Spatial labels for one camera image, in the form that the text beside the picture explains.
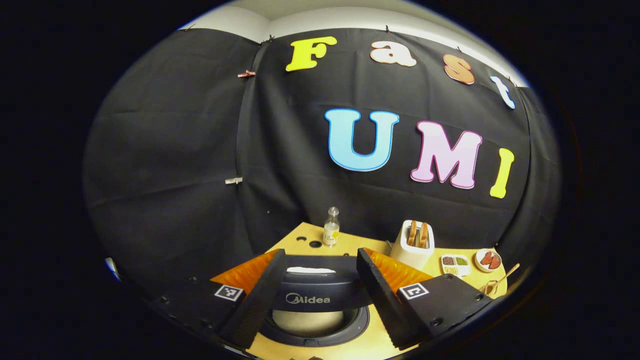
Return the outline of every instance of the midea logo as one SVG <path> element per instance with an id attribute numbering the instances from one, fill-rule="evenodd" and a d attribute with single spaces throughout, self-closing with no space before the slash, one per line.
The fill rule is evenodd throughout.
<path id="1" fill-rule="evenodd" d="M 331 302 L 331 299 L 328 297 L 325 297 L 324 299 L 321 297 L 302 297 L 300 294 L 296 293 L 288 293 L 284 299 L 290 304 L 322 304 Z"/>

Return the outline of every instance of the wooden table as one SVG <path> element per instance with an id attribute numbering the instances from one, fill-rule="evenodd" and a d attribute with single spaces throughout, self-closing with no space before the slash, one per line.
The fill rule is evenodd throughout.
<path id="1" fill-rule="evenodd" d="M 322 227 L 303 222 L 268 251 L 284 249 L 288 255 L 315 256 L 336 256 L 344 254 L 356 256 L 358 248 L 360 247 L 367 247 L 385 255 L 389 255 L 391 251 L 391 247 L 386 241 L 363 238 L 345 233 L 340 233 L 337 244 L 332 247 L 322 246 L 313 248 L 309 246 L 309 243 L 312 241 L 322 241 L 323 231 L 324 229 Z M 307 239 L 297 240 L 300 236 L 304 236 Z M 477 249 L 442 249 L 436 247 L 433 255 L 429 258 L 429 261 L 427 261 L 422 271 L 433 277 L 443 275 L 442 267 L 440 266 L 440 256 L 442 254 L 457 254 L 465 255 L 472 262 L 471 274 L 464 276 L 462 279 L 475 288 L 480 288 L 480 286 L 486 284 L 489 280 L 499 280 L 505 275 L 502 265 L 492 273 L 480 271 L 473 263 L 473 255 L 476 251 Z M 504 295 L 506 290 L 507 284 L 505 280 L 500 284 L 496 295 L 493 297 Z M 373 304 L 369 305 L 369 316 L 370 319 L 367 330 L 359 337 L 345 344 L 330 347 L 295 347 L 277 343 L 258 333 L 253 341 L 253 345 L 247 351 L 265 360 L 307 360 L 313 356 L 320 357 L 324 360 L 377 360 L 388 359 L 417 347 L 417 345 L 415 345 L 403 351 L 398 350 L 391 343 L 391 339 L 382 324 L 380 315 Z"/>

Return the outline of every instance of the clothespin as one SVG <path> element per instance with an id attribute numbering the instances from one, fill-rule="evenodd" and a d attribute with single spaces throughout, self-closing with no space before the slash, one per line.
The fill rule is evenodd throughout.
<path id="1" fill-rule="evenodd" d="M 255 76 L 255 71 L 245 70 L 243 73 L 238 74 L 239 78 L 248 78 L 250 76 Z"/>

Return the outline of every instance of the small bowl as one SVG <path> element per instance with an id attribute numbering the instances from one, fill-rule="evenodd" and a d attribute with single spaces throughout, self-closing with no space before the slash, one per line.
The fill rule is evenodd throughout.
<path id="1" fill-rule="evenodd" d="M 498 257 L 498 260 L 500 261 L 500 265 L 502 265 L 502 258 L 500 257 L 500 254 L 498 254 L 497 252 L 493 251 L 492 249 L 482 249 L 479 250 L 478 252 L 476 252 L 476 255 L 474 256 L 474 260 L 476 262 L 476 265 L 480 268 L 480 270 L 484 271 L 484 272 L 494 272 L 496 271 L 498 268 L 500 268 L 500 266 L 498 266 L 495 269 L 489 269 L 489 265 L 482 265 L 480 264 L 480 261 L 482 261 L 482 259 L 484 258 L 484 255 L 487 252 L 491 252 L 492 256 L 496 255 Z"/>

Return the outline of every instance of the red food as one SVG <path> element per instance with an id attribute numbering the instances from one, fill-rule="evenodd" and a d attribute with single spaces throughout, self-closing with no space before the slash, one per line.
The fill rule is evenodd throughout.
<path id="1" fill-rule="evenodd" d="M 489 264 L 489 270 L 497 269 L 498 266 L 500 266 L 500 259 L 494 255 L 491 259 L 491 264 Z"/>
<path id="2" fill-rule="evenodd" d="M 480 264 L 482 265 L 489 265 L 491 263 L 491 260 L 494 258 L 491 256 L 491 252 L 487 251 L 486 254 L 484 255 L 484 258 L 482 259 L 482 261 L 480 261 Z"/>

